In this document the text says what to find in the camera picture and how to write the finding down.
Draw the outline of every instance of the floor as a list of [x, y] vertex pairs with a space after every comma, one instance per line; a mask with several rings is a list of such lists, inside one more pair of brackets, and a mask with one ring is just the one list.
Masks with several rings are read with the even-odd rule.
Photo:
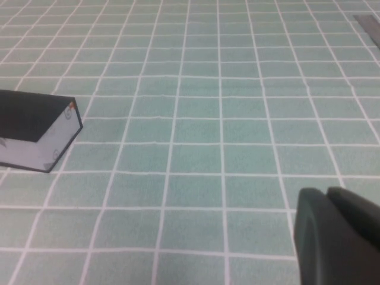
[[294, 285], [304, 186], [380, 204], [380, 51], [336, 0], [0, 0], [0, 88], [75, 96], [0, 169], [0, 284]]

